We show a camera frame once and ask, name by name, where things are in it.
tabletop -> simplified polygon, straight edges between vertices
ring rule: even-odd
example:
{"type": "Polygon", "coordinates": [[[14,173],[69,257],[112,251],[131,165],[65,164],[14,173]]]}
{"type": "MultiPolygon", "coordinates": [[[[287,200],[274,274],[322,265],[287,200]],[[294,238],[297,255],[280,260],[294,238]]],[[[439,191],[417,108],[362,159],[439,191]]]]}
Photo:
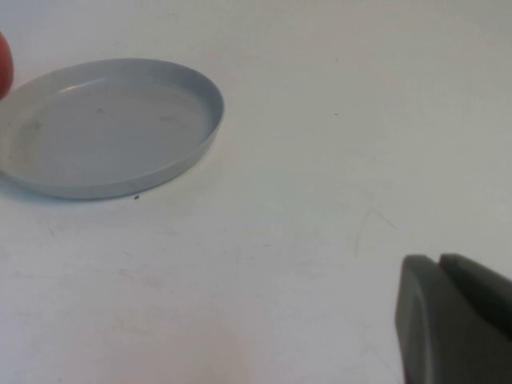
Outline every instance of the tabletop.
{"type": "Polygon", "coordinates": [[[0,178],[0,382],[402,382],[404,255],[512,276],[512,3],[0,2],[14,87],[200,70],[226,113],[175,180],[97,202],[0,178]]]}

red ball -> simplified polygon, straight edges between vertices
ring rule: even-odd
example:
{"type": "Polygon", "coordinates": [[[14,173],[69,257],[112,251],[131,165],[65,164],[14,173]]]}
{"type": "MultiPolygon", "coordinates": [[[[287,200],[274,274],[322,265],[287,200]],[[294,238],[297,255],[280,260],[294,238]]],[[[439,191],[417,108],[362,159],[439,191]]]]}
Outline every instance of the red ball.
{"type": "Polygon", "coordinates": [[[14,77],[13,57],[10,54],[7,40],[0,32],[0,98],[3,98],[9,91],[14,77]]]}

plate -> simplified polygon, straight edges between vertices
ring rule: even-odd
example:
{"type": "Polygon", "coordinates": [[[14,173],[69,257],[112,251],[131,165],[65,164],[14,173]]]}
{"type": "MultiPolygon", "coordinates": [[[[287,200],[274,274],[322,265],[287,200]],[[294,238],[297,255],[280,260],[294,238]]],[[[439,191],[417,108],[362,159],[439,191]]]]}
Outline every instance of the plate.
{"type": "Polygon", "coordinates": [[[172,62],[89,62],[36,78],[0,102],[0,170],[57,198],[112,198],[188,170],[217,132],[215,84],[172,62]]]}

